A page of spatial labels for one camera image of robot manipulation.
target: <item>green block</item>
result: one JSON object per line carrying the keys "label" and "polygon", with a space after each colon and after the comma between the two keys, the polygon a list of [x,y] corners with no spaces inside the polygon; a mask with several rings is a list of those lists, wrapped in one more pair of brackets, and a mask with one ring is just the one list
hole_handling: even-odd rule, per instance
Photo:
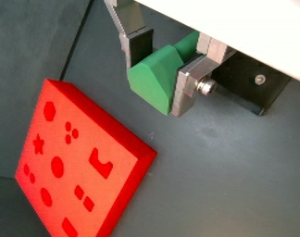
{"label": "green block", "polygon": [[163,114],[171,112],[176,69],[195,52],[198,32],[166,45],[127,71],[131,90]]}
{"label": "green block", "polygon": [[183,62],[189,61],[195,53],[198,37],[199,32],[194,31],[174,45]]}

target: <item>black mounting plate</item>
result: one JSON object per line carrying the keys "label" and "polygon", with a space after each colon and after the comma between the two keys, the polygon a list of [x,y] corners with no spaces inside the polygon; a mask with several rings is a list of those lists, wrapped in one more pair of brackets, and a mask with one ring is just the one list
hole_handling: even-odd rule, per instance
{"label": "black mounting plate", "polygon": [[[266,80],[255,84],[257,75]],[[278,97],[291,77],[237,52],[211,73],[217,91],[257,115],[262,115]]]}

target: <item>star-shaped hole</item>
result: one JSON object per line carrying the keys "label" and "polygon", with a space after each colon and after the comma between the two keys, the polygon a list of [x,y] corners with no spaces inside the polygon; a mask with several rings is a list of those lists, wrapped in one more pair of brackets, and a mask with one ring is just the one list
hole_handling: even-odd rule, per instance
{"label": "star-shaped hole", "polygon": [[33,140],[35,154],[43,154],[43,145],[44,145],[44,140],[40,139],[40,136],[38,134],[36,139]]}

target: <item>bolt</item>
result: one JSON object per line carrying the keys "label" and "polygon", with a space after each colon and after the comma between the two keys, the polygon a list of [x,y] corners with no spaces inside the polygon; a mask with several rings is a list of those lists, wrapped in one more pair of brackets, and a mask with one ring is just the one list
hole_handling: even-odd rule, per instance
{"label": "bolt", "polygon": [[213,93],[217,87],[217,82],[211,78],[203,78],[197,84],[197,91],[203,95]]}
{"label": "bolt", "polygon": [[265,75],[259,74],[257,75],[257,77],[254,78],[254,83],[257,85],[261,85],[263,82],[265,82],[266,78],[265,78]]}

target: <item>gray surface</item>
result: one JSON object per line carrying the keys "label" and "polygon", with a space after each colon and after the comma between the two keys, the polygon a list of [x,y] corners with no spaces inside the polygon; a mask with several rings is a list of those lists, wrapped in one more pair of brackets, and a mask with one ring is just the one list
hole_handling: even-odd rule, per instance
{"label": "gray surface", "polygon": [[0,237],[48,237],[13,179],[0,178]]}
{"label": "gray surface", "polygon": [[[189,32],[147,12],[155,47]],[[158,150],[112,237],[300,237],[300,82],[262,118],[215,94],[183,118],[130,91],[118,32],[102,1],[66,75]]]}
{"label": "gray surface", "polygon": [[0,1],[0,176],[12,177],[44,78],[58,78],[88,0]]}

